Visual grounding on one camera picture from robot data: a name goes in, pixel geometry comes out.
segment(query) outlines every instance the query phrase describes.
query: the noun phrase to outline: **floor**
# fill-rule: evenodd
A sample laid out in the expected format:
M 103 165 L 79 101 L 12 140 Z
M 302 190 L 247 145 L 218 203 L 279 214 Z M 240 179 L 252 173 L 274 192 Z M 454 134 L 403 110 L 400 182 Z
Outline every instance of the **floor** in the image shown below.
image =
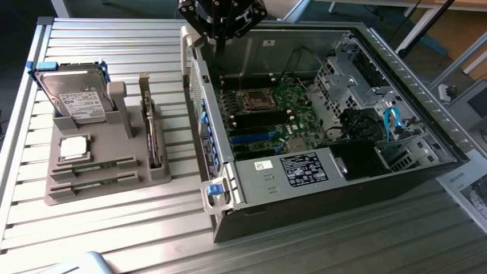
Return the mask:
M 111 0 L 102 5 L 100 0 L 68 0 L 72 16 L 78 18 L 180 18 L 174 0 Z M 364 22 L 374 27 L 386 40 L 391 39 L 398 26 L 403 23 L 404 8 L 355 4 L 336 4 L 335 13 L 327 12 L 330 3 L 311 2 L 304 11 L 302 21 L 354 21 Z M 1 37 L 8 43 L 3 44 L 0 65 L 0 122 L 3 133 L 7 130 L 12 113 L 20 77 L 29 51 L 31 38 L 39 16 L 55 16 L 51 1 L 0 1 L 0 30 Z M 398 46 L 414 24 L 406 21 L 391 40 L 392 47 Z M 407 64 L 416 72 L 420 80 L 430 83 L 452 60 L 419 43 L 406 57 Z M 458 90 L 467 88 L 474 82 L 460 71 L 450 78 Z

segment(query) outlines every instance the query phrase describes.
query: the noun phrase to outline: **robotic arm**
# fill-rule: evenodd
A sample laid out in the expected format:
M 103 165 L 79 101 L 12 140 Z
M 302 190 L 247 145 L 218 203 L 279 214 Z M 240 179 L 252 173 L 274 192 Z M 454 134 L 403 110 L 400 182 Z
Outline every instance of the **robotic arm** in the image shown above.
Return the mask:
M 196 1 L 210 18 L 196 12 Z M 180 14 L 203 37 L 215 40 L 215 52 L 222 53 L 226 41 L 242 37 L 267 16 L 262 0 L 179 0 Z

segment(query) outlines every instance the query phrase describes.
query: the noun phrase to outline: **aluminum table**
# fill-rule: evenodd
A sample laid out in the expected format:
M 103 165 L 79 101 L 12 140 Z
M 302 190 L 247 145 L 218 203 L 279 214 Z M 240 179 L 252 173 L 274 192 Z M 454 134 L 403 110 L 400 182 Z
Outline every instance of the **aluminum table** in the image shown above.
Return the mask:
M 120 273 L 486 273 L 487 238 L 438 184 L 292 226 L 212 243 L 180 72 L 184 21 L 41 20 L 31 61 L 103 58 L 139 104 L 138 74 L 164 116 L 168 184 L 44 205 L 52 106 L 24 73 L 0 154 L 0 273 L 36 273 L 86 251 Z

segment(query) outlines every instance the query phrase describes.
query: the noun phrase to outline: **black plastic part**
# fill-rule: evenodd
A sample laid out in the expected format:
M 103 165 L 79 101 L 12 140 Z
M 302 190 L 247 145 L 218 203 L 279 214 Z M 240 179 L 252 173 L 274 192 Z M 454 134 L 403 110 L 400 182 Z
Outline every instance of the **black plastic part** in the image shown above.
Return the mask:
M 275 155 L 274 149 L 258 150 L 258 151 L 238 153 L 235 155 L 235 159 L 238 161 L 243 161 L 243 160 L 256 159 L 256 158 L 268 157 L 268 156 L 274 156 L 274 155 Z
M 375 150 L 372 141 L 356 141 L 330 146 L 335 158 L 340 157 L 347 168 L 343 174 L 347 180 L 379 176 L 390 173 L 390 169 Z
M 239 135 L 248 135 L 248 134 L 266 133 L 266 132 L 268 132 L 267 127 L 236 128 L 236 129 L 228 131 L 228 135 L 239 136 Z
M 51 16 L 39 16 L 37 17 L 37 25 L 52 25 L 54 24 L 54 17 Z
M 347 108 L 340 114 L 344 135 L 350 139 L 384 140 L 384 126 L 374 108 L 355 110 Z
M 236 128 L 270 126 L 271 124 L 284 124 L 288 122 L 288 119 L 290 117 L 284 110 L 235 115 Z
M 380 72 L 376 71 L 375 65 L 370 63 L 368 57 L 363 51 L 358 53 L 356 58 L 354 59 L 354 65 L 371 87 L 388 86 L 386 79 L 383 79 Z

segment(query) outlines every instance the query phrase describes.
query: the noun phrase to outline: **blue latch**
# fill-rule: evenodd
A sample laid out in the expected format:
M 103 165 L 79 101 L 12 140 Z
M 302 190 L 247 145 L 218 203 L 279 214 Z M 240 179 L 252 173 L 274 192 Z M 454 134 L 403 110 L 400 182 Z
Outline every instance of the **blue latch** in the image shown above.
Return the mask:
M 223 194 L 224 192 L 226 191 L 223 189 L 222 184 L 211 184 L 210 186 L 207 186 L 207 195 L 208 196 L 219 195 L 219 194 Z
M 206 111 L 203 111 L 202 112 L 202 116 L 199 117 L 199 122 L 200 123 L 204 123 L 204 122 L 207 122 L 208 121 L 208 118 L 207 118 L 207 112 Z
M 37 68 L 36 70 L 37 71 L 54 71 L 54 70 L 58 70 L 58 62 L 40 62 L 37 64 Z

